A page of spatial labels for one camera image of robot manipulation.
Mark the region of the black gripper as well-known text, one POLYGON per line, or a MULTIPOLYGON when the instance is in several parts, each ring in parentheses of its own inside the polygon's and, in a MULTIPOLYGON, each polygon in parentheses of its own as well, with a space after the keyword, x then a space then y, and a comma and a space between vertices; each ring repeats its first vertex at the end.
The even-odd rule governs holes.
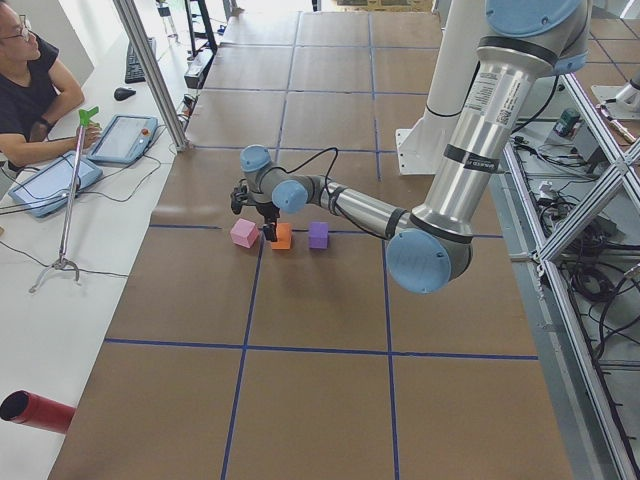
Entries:
POLYGON ((277 226, 280 218, 280 209, 272 202, 257 203, 256 210, 264 219, 262 231, 264 237, 269 241, 278 241, 277 226))

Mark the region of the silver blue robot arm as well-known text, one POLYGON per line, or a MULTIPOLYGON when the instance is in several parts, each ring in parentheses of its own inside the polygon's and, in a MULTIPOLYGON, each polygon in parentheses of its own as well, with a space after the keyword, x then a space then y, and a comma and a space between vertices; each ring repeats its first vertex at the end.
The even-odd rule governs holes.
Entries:
POLYGON ((412 130, 413 156, 436 169, 415 207, 390 205, 325 175, 297 175, 251 145, 240 155, 232 210, 254 207, 274 240, 282 213, 319 206, 386 240, 387 268, 401 287, 441 289, 471 263, 472 217, 532 86, 585 64, 591 8, 588 1, 451 4, 425 112, 412 130))

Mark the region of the person's hand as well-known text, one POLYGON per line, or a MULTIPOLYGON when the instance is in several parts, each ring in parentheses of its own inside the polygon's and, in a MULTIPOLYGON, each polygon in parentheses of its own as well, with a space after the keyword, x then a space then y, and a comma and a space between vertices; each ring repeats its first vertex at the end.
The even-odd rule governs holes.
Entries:
POLYGON ((76 129, 76 141, 83 139, 82 149, 87 150, 101 137, 102 128, 99 123, 90 123, 88 126, 79 126, 76 129))

